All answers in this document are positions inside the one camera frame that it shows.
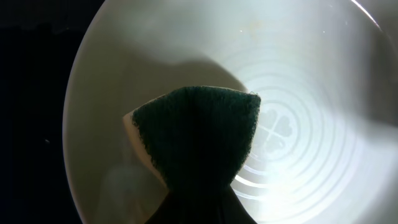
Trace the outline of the green yellow sponge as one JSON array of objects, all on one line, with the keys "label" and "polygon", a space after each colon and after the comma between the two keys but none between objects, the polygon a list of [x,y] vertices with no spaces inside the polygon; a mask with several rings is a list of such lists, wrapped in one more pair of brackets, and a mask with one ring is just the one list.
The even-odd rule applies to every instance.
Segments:
[{"label": "green yellow sponge", "polygon": [[141,163],[171,192],[215,198],[250,153],[260,106],[255,93],[188,86],[125,114],[123,125]]}]

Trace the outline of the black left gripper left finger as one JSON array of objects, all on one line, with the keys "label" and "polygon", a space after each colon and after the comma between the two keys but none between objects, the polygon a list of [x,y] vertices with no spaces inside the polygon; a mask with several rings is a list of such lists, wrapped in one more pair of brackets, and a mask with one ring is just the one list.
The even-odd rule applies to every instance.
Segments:
[{"label": "black left gripper left finger", "polygon": [[194,198],[169,192],[145,224],[199,223],[202,209]]}]

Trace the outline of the light blue plate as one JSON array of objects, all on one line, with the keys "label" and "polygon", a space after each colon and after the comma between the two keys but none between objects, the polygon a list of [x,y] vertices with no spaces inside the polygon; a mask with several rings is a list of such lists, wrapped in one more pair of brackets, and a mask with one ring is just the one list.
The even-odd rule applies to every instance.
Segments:
[{"label": "light blue plate", "polygon": [[83,223],[154,214],[168,191],[123,116],[196,85],[262,99],[231,183],[256,223],[397,222],[396,1],[105,1],[63,111]]}]

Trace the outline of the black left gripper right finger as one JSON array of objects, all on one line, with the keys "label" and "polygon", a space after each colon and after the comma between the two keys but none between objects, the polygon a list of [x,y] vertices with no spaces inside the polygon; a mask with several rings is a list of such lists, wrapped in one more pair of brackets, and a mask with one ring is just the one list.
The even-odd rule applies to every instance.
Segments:
[{"label": "black left gripper right finger", "polygon": [[205,224],[256,224],[231,186],[204,201],[201,222]]}]

